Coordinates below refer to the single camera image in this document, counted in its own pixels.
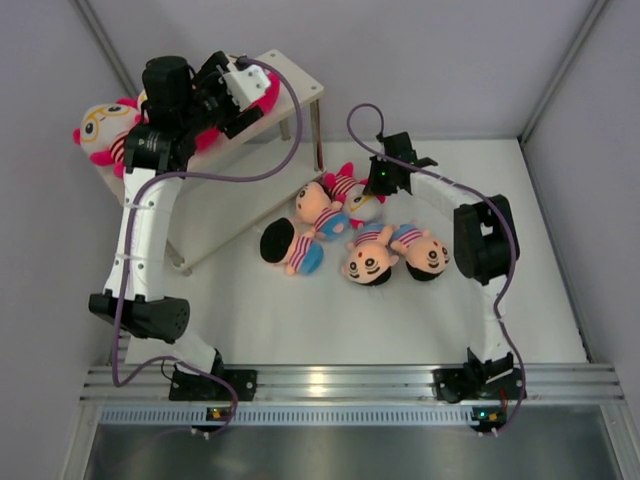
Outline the panda plush with glasses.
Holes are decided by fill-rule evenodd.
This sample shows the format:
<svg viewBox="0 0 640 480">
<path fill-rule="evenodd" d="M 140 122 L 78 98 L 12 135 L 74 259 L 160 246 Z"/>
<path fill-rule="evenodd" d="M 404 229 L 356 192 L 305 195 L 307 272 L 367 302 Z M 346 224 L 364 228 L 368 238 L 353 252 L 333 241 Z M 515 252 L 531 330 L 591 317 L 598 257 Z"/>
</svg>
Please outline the panda plush with glasses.
<svg viewBox="0 0 640 480">
<path fill-rule="evenodd" d="M 275 73 L 269 72 L 267 77 L 270 81 L 270 86 L 266 89 L 265 93 L 252 104 L 252 106 L 257 106 L 264 115 L 267 115 L 274 108 L 279 98 L 281 86 L 280 79 Z"/>
<path fill-rule="evenodd" d="M 361 229 L 380 218 L 386 199 L 365 192 L 368 180 L 355 177 L 352 162 L 343 164 L 337 172 L 326 173 L 322 182 L 329 197 L 342 203 L 342 212 L 354 229 Z"/>
<path fill-rule="evenodd" d="M 137 101 L 132 98 L 96 105 L 86 111 L 73 131 L 73 141 L 94 165 L 111 167 L 122 179 L 126 137 L 140 118 Z"/>
<path fill-rule="evenodd" d="M 144 89 L 140 91 L 136 98 L 137 108 L 144 119 L 144 122 L 149 121 L 149 114 L 143 110 L 143 104 L 147 101 L 147 93 Z M 217 128 L 209 128 L 195 137 L 196 152 L 204 152 L 209 149 L 219 138 L 221 132 Z"/>
</svg>

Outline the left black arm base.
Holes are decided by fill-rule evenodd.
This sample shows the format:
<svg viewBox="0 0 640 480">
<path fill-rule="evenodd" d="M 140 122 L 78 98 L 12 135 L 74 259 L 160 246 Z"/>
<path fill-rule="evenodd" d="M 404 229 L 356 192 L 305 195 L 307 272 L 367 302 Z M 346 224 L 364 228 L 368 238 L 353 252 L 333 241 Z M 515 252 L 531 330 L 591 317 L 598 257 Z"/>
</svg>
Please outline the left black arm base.
<svg viewBox="0 0 640 480">
<path fill-rule="evenodd" d="M 222 380 L 236 393 L 239 401 L 252 401 L 257 390 L 258 372 L 252 369 L 227 369 Z M 169 390 L 170 401 L 231 401 L 229 389 L 219 382 L 201 375 L 192 375 L 175 370 Z"/>
</svg>

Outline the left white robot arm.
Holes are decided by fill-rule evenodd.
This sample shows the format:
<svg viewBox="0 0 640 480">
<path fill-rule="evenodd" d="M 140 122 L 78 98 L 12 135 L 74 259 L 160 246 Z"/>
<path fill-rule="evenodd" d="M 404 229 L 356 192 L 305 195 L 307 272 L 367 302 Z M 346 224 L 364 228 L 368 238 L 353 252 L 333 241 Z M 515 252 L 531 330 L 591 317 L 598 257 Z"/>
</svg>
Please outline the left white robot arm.
<svg viewBox="0 0 640 480">
<path fill-rule="evenodd" d="M 188 332 L 187 300 L 164 288 L 164 257 L 172 211 L 197 137 L 215 128 L 234 137 L 259 120 L 271 85 L 257 65 L 212 54 L 199 70 L 180 56 L 149 60 L 142 73 L 143 118 L 124 143 L 124 202 L 114 262 L 92 314 L 143 340 L 157 340 L 162 356 L 181 362 L 204 399 L 219 397 L 226 376 L 218 351 Z"/>
</svg>

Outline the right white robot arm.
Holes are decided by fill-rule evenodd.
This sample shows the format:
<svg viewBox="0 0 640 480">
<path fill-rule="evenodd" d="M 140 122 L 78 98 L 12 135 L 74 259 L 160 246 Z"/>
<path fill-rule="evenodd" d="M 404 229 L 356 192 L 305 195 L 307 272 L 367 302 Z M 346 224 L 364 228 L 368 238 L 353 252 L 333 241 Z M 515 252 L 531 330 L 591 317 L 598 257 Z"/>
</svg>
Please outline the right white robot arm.
<svg viewBox="0 0 640 480">
<path fill-rule="evenodd" d="M 520 256 L 508 199 L 446 177 L 434 160 L 417 155 L 406 132 L 378 133 L 376 139 L 381 149 L 370 158 L 369 190 L 384 196 L 406 191 L 447 217 L 455 265 L 470 282 L 467 359 L 435 373 L 437 397 L 459 403 L 506 390 L 509 398 L 519 398 L 525 392 L 522 357 L 500 312 Z"/>
</svg>

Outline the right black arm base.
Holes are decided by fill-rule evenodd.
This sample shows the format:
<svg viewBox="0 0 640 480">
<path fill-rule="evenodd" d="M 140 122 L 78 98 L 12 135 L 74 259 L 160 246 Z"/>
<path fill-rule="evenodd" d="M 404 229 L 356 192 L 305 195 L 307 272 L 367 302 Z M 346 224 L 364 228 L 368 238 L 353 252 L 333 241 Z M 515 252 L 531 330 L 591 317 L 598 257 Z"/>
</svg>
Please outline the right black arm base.
<svg viewBox="0 0 640 480">
<path fill-rule="evenodd" d="M 438 400 L 457 404 L 471 400 L 517 400 L 524 386 L 521 371 L 512 369 L 489 376 L 470 368 L 442 368 L 433 373 L 434 393 Z"/>
</svg>

